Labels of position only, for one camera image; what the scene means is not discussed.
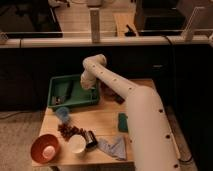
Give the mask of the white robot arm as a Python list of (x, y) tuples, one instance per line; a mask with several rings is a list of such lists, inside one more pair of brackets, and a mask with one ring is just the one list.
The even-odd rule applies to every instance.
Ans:
[(106, 68), (102, 54), (83, 60), (83, 89), (101, 80), (125, 100), (135, 171), (181, 171), (164, 106), (157, 91)]

